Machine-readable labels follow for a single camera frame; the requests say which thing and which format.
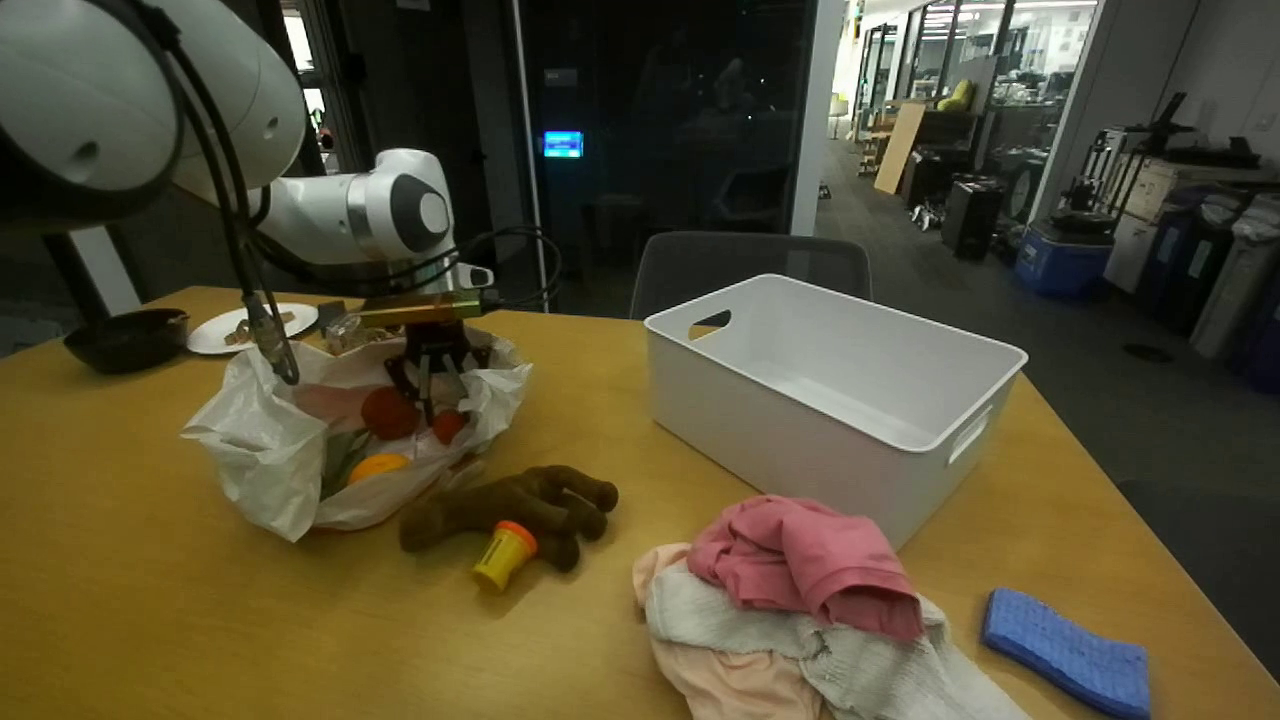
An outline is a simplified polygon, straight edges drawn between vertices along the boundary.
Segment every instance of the stuffed toy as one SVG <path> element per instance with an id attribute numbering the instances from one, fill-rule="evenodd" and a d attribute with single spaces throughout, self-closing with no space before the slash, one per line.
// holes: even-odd
<path id="1" fill-rule="evenodd" d="M 401 547 L 426 551 L 451 531 L 494 531 L 497 520 L 518 520 L 552 570 L 571 571 L 579 559 L 575 535 L 599 541 L 613 508 L 616 485 L 548 463 L 421 498 L 401 520 Z"/>

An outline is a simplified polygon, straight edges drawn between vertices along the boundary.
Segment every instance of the white storage box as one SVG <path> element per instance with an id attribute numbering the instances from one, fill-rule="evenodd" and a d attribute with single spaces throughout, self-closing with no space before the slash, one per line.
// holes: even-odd
<path id="1" fill-rule="evenodd" d="M 985 451 L 1028 351 L 789 275 L 645 320 L 657 426 L 904 546 Z"/>

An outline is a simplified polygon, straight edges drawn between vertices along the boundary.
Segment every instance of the plastic bag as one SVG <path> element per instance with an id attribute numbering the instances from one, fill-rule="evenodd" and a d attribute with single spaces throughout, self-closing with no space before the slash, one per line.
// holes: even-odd
<path id="1" fill-rule="evenodd" d="M 323 357 L 319 348 L 295 344 L 302 384 L 386 390 L 386 362 L 401 348 L 406 344 L 364 344 L 350 357 Z M 255 348 L 228 366 L 220 393 L 187 420 L 183 442 L 210 447 L 225 498 L 248 523 L 286 541 L 302 541 L 309 530 L 358 531 L 387 520 L 406 500 L 449 481 L 468 451 L 508 433 L 526 405 L 529 374 L 508 344 L 497 344 L 494 369 L 461 374 L 468 390 L 464 412 L 473 420 L 451 444 L 440 444 L 431 433 L 381 444 L 381 451 L 407 458 L 407 463 L 334 498 L 319 494 L 319 477 L 323 444 L 336 428 L 295 409 L 293 390 L 276 382 Z"/>

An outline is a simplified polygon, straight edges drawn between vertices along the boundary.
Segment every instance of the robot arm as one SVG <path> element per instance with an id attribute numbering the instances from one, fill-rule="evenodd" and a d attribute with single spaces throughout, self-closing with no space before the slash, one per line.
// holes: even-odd
<path id="1" fill-rule="evenodd" d="M 276 49 L 220 0 L 143 3 L 177 26 L 201 68 L 276 257 L 323 282 L 381 282 L 455 254 L 437 157 L 406 148 L 381 154 L 370 175 L 286 175 L 304 139 L 304 97 Z M 137 0 L 4 0 L 0 227 L 120 222 L 170 182 L 211 203 L 179 91 Z"/>

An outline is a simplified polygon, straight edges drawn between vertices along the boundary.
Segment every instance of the chair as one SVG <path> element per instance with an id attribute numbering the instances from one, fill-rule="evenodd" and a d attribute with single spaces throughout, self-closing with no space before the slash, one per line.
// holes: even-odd
<path id="1" fill-rule="evenodd" d="M 868 262 L 847 241 L 767 236 L 767 234 L 660 234 L 648 236 L 633 315 L 686 305 L 723 286 L 779 274 L 833 291 L 868 297 Z"/>

